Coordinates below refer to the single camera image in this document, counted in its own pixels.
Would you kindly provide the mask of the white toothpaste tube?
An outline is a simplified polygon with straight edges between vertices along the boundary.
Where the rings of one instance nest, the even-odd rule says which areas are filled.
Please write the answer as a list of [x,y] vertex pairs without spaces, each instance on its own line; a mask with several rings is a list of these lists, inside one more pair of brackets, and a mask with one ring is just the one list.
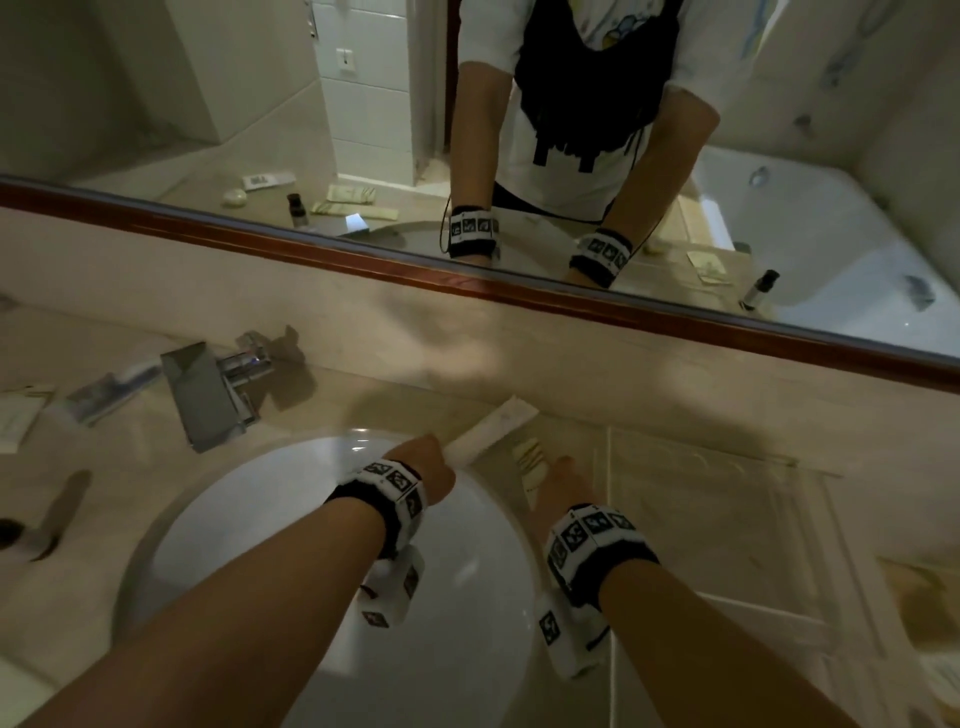
[[470,466],[489,448],[530,423],[540,413],[525,400],[515,395],[510,397],[443,448],[446,464],[454,470]]

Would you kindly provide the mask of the person's right forearm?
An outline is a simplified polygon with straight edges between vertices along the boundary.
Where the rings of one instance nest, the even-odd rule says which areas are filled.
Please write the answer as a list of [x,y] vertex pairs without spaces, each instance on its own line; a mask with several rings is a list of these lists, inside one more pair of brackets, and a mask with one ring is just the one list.
[[618,564],[598,601],[664,728],[859,728],[772,649],[657,564]]

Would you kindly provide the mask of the white round sink basin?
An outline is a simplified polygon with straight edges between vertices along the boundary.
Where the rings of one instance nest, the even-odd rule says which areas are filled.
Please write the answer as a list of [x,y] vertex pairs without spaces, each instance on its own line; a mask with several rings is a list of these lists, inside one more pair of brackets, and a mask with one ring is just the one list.
[[[354,430],[253,457],[171,506],[130,558],[113,616],[119,642],[224,564],[317,508],[338,481],[401,438]],[[504,478],[456,466],[413,544],[425,573],[401,625],[352,604],[282,728],[500,728],[530,669],[552,675],[536,625],[543,561]]]

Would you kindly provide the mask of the chrome square faucet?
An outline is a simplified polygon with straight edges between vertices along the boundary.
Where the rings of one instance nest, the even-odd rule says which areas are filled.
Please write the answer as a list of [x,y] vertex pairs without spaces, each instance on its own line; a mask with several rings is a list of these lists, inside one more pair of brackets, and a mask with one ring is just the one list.
[[186,440],[197,454],[243,435],[259,422],[258,406],[244,391],[274,370],[265,340],[248,331],[237,350],[219,356],[207,342],[171,349],[159,356]]

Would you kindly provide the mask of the person's left forearm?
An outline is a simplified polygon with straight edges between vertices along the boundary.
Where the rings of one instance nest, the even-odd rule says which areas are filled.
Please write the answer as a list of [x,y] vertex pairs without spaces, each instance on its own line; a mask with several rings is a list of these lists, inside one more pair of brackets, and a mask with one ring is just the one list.
[[20,728],[280,728],[387,531],[340,498],[229,562]]

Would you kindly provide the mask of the marker-printed wrist band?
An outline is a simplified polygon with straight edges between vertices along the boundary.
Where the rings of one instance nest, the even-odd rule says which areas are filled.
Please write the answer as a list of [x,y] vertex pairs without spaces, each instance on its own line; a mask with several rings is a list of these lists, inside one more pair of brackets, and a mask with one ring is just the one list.
[[399,460],[376,459],[343,479],[326,503],[354,499],[381,516],[386,529],[378,560],[394,560],[419,531],[429,507],[421,476]]
[[661,564],[627,516],[592,503],[571,507],[549,528],[543,553],[571,606],[597,611],[601,586],[614,568],[634,560]]

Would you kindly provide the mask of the clear glass tray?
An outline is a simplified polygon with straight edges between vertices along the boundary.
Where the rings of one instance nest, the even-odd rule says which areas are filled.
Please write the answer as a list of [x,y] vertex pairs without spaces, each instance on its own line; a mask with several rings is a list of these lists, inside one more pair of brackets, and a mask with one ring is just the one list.
[[605,458],[609,504],[668,572],[863,728],[902,728],[891,654],[822,474],[613,427]]

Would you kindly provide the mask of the wood-framed wall mirror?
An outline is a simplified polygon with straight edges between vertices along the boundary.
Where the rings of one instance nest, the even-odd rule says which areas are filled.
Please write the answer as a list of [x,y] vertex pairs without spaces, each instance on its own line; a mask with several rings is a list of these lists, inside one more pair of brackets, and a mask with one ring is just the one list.
[[0,0],[0,206],[960,395],[960,0]]

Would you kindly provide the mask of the marker-printed left wrist band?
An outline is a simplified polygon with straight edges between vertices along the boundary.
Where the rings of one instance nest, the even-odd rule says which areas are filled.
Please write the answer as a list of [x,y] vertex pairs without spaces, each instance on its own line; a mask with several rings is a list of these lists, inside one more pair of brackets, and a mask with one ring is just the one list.
[[394,560],[419,531],[429,507],[421,476],[399,460],[376,459],[343,479],[326,503],[354,499],[381,516],[386,529],[378,560]]

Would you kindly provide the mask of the white flat paper packet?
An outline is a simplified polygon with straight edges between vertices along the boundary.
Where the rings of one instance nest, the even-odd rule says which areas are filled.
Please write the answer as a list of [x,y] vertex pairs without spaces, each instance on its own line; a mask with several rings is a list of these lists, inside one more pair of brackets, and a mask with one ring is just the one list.
[[0,455],[15,455],[56,393],[54,384],[29,384],[0,391]]

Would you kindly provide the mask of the person's left hand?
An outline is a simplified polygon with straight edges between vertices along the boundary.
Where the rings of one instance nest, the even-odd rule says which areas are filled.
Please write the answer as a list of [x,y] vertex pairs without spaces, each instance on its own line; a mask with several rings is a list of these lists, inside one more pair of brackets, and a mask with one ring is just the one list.
[[434,434],[423,434],[400,443],[388,450],[384,457],[402,464],[408,470],[418,475],[425,492],[426,504],[433,506],[443,501],[443,499],[429,498],[429,435]]

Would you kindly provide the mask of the marker-printed right wrist band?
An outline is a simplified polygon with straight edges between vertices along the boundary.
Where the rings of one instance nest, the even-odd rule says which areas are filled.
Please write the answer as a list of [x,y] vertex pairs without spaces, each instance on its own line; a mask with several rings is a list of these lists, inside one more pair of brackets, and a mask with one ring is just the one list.
[[543,553],[571,606],[597,611],[601,586],[614,568],[634,560],[661,564],[627,516],[592,503],[571,507],[549,528]]

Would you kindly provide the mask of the person's right hand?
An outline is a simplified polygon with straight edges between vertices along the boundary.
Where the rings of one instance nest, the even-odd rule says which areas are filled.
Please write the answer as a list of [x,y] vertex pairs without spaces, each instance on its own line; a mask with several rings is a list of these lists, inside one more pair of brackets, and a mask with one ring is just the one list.
[[562,516],[574,506],[593,502],[593,489],[582,474],[581,491],[542,491],[542,485],[540,485],[535,507],[529,514],[529,528],[534,541],[541,546],[545,545],[550,529]]

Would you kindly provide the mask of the striped cream packet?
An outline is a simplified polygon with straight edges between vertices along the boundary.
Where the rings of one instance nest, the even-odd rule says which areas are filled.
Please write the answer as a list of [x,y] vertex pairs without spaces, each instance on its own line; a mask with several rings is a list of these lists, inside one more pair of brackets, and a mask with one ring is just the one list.
[[536,507],[541,485],[549,474],[550,465],[538,438],[529,438],[512,449],[518,468],[520,484],[531,510]]

